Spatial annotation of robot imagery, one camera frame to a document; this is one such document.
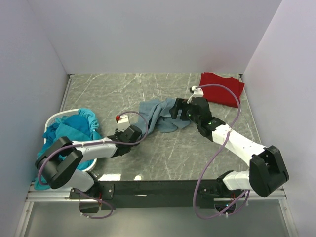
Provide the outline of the grey-blue t shirt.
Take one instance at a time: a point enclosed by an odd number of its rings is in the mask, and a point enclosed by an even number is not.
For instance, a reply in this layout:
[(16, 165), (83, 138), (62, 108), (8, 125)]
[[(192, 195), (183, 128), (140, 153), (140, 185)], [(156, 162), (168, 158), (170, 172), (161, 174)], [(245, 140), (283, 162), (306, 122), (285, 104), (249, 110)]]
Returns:
[(139, 105), (139, 114), (148, 122), (148, 134), (157, 129), (161, 133), (174, 132), (183, 129), (190, 124), (190, 121), (180, 120), (181, 110), (178, 111), (176, 119), (172, 119), (169, 110), (175, 105), (176, 99), (166, 98), (165, 100), (153, 99), (142, 101)]

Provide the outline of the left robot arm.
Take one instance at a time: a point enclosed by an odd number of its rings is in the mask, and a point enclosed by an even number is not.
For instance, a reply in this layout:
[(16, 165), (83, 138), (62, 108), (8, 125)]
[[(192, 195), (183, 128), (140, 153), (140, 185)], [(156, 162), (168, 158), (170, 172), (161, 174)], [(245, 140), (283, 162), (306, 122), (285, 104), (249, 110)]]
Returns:
[(87, 160), (112, 158), (128, 153), (141, 141), (142, 131), (135, 125), (106, 138), (87, 142), (58, 139), (35, 163), (38, 182), (52, 189), (69, 186), (88, 191), (95, 179), (78, 165)]

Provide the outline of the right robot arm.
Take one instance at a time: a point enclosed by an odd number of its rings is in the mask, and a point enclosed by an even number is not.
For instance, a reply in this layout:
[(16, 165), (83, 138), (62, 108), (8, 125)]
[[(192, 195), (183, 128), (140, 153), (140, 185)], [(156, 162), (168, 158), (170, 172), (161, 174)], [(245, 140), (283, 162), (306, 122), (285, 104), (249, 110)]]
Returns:
[(177, 98), (169, 112), (173, 119), (179, 117), (180, 120), (195, 123), (203, 137), (224, 146), (248, 165), (248, 171), (228, 171), (217, 179), (224, 191), (253, 190), (266, 198), (289, 180), (277, 147), (265, 147), (234, 131), (212, 115), (205, 98)]

